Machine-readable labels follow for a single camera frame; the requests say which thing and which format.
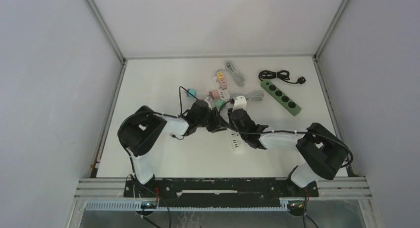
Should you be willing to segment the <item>white power strip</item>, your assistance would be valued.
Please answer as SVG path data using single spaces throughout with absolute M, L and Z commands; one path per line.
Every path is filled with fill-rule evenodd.
M 230 96 L 228 90 L 227 89 L 222 89 L 222 87 L 220 86 L 220 83 L 219 83 L 216 76 L 212 78 L 212 82 L 213 82 L 216 90 L 219 93 L 220 99 L 224 102 L 229 101 L 231 99 L 231 96 Z
M 245 144 L 240 134 L 230 129 L 228 129 L 227 132 L 231 141 L 233 151 L 237 154 L 243 153 L 245 150 Z

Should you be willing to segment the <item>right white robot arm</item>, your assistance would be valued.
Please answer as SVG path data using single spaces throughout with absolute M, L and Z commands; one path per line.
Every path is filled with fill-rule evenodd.
M 304 131 L 275 130 L 256 124 L 244 109 L 228 112 L 229 128 L 254 149 L 298 152 L 304 163 L 296 166 L 286 182 L 287 192 L 300 196 L 313 181 L 332 180 L 338 171 L 352 162 L 350 149 L 328 129 L 313 122 Z

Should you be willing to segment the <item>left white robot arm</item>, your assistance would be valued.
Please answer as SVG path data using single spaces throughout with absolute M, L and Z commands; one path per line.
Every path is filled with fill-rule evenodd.
M 137 181 L 136 191 L 144 197 L 153 194 L 155 177 L 148 155 L 162 133 L 186 137 L 197 128 L 210 133 L 225 131 L 216 108 L 204 100 L 196 100 L 190 109 L 174 116 L 153 111 L 148 106 L 140 107 L 121 124 L 117 131 L 119 143 L 130 158 L 133 174 Z

